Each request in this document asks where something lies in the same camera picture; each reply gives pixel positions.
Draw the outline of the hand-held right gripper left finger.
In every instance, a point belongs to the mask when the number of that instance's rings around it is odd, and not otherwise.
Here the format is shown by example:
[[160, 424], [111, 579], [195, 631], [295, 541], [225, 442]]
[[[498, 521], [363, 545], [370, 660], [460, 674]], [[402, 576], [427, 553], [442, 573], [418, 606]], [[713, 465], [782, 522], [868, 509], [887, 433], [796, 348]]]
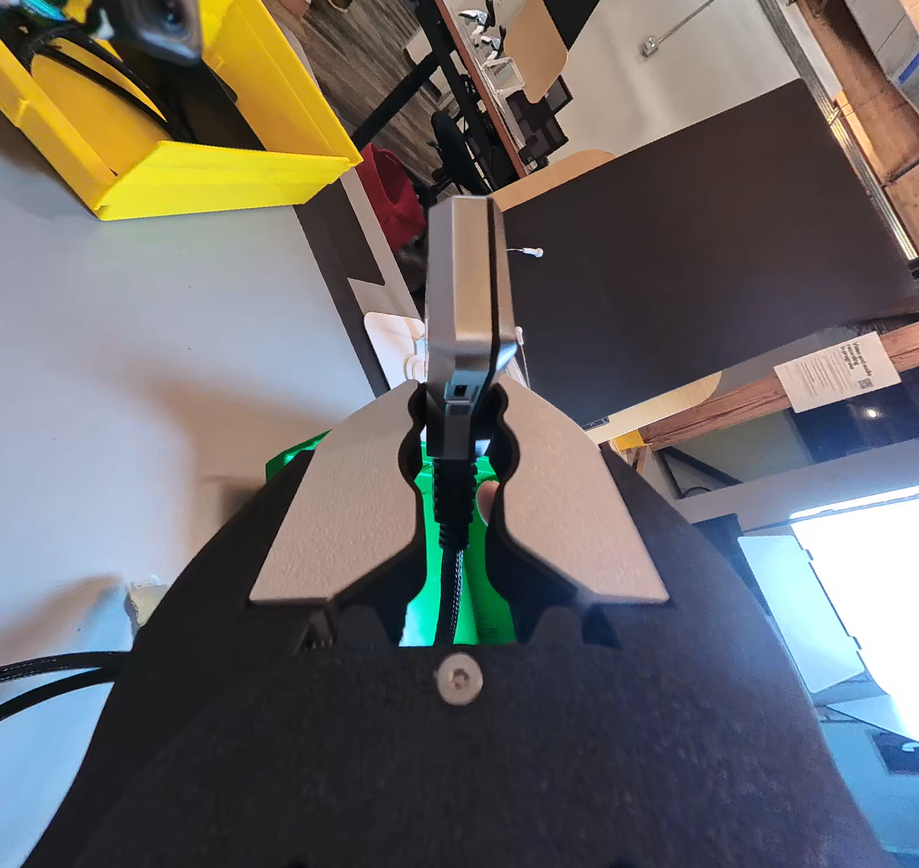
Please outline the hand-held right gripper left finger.
[[374, 609], [391, 642], [426, 582], [423, 502], [415, 479], [425, 410], [407, 381], [354, 412], [306, 466], [250, 590], [259, 605]]

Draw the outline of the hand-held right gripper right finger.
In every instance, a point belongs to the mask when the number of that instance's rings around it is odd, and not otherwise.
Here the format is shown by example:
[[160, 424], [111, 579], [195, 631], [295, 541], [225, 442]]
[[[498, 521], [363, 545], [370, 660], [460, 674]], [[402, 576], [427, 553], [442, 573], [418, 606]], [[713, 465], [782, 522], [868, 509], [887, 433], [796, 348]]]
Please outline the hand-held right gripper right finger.
[[511, 378], [494, 389], [490, 461], [498, 476], [487, 523], [487, 576], [507, 603], [516, 642], [545, 611], [581, 624], [597, 607], [667, 604], [610, 466], [590, 436]]

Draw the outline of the yellow plastic bin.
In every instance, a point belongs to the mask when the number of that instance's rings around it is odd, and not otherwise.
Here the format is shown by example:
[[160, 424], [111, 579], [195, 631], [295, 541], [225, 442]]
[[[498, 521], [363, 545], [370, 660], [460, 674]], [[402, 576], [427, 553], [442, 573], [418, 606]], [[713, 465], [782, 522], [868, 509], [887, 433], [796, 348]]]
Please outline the yellow plastic bin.
[[[129, 104], [48, 58], [35, 58], [28, 73], [2, 42], [2, 115], [98, 219], [300, 205], [362, 161], [261, 0], [200, 0], [200, 9], [202, 61], [232, 89], [265, 151], [172, 140]], [[95, 0], [68, 0], [64, 14], [121, 58]], [[56, 45], [144, 96], [81, 48]]]

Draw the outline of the black adapter hub with cable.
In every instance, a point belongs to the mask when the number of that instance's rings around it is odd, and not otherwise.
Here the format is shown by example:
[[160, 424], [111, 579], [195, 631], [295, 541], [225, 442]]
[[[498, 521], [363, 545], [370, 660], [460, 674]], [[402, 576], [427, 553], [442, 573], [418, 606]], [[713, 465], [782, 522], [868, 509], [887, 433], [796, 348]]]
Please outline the black adapter hub with cable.
[[[420, 467], [431, 465], [432, 508], [443, 556], [437, 641], [453, 640], [461, 560], [469, 541], [477, 456], [492, 435], [490, 392], [517, 342], [503, 218], [489, 197], [454, 196], [430, 211], [426, 283], [427, 372]], [[321, 605], [245, 608], [305, 609]]]

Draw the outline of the black bin divider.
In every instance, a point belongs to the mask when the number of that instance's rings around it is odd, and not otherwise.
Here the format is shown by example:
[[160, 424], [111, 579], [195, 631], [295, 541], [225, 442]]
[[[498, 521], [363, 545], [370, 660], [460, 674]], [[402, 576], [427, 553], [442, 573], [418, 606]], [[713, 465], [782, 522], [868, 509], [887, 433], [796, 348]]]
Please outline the black bin divider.
[[232, 89], [202, 60], [176, 63], [155, 58], [138, 47], [114, 42], [139, 88], [160, 113], [180, 127], [176, 139], [202, 146], [265, 151], [257, 133], [239, 111]]

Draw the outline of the wood-rimmed black board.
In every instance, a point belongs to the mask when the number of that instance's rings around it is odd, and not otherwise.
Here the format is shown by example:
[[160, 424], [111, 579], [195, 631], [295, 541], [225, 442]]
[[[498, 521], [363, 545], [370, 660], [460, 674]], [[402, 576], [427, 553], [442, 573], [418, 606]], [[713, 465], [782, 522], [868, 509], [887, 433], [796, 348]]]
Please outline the wood-rimmed black board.
[[531, 387], [581, 426], [916, 293], [801, 80], [503, 212]]

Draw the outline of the white paper notice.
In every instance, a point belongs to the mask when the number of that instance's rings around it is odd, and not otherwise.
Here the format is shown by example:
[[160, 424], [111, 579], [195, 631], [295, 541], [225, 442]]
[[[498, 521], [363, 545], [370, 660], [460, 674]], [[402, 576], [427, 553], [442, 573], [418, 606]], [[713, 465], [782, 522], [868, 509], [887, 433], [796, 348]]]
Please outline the white paper notice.
[[823, 348], [774, 367], [795, 413], [875, 393], [901, 384], [878, 333]]

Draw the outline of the red bag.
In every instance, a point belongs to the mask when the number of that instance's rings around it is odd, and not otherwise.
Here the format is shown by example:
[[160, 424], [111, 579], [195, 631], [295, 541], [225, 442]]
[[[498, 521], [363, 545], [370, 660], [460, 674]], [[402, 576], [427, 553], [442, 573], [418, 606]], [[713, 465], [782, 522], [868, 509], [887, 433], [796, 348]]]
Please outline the red bag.
[[386, 242], [396, 254], [423, 234], [425, 212], [411, 177], [394, 153], [371, 142], [361, 155], [362, 162], [356, 166], [358, 177]]

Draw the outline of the brown desk black legs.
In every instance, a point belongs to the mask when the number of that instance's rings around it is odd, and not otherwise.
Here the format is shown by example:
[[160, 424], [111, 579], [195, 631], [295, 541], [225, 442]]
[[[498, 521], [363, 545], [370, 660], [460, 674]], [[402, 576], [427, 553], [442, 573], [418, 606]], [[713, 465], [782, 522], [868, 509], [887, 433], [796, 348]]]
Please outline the brown desk black legs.
[[493, 190], [527, 177], [519, 151], [523, 141], [512, 133], [497, 92], [448, 0], [412, 0], [415, 18], [430, 52], [398, 82], [351, 134], [358, 149], [366, 147], [441, 70], [474, 140], [482, 174]]

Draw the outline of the black office chair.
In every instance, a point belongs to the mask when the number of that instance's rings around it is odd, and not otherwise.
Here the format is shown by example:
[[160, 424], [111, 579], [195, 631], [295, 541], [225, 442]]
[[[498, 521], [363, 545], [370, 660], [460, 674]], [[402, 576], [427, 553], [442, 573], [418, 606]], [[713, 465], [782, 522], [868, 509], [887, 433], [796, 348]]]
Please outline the black office chair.
[[431, 116], [433, 146], [441, 167], [432, 173], [431, 193], [439, 195], [450, 185], [474, 196], [488, 196], [492, 189], [482, 178], [463, 133], [448, 113], [436, 111]]

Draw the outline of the clear rack with devices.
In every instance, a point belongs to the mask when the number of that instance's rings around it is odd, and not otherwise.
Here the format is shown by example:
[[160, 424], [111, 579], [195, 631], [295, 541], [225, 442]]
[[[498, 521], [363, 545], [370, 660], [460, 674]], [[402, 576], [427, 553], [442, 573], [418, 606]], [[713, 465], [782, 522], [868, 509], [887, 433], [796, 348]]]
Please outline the clear rack with devices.
[[494, 0], [484, 0], [484, 9], [461, 10], [459, 19], [473, 55], [493, 91], [501, 99], [506, 99], [523, 90], [523, 77], [504, 48], [507, 29], [497, 24]]

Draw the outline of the tan rounded board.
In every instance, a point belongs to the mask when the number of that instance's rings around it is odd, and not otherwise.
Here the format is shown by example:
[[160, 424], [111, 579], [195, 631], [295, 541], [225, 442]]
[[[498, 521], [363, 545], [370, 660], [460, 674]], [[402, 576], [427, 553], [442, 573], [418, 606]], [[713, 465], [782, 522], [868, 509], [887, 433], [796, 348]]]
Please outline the tan rounded board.
[[504, 51], [523, 80], [529, 104], [539, 103], [560, 77], [568, 49], [544, 0], [527, 0], [507, 29]]

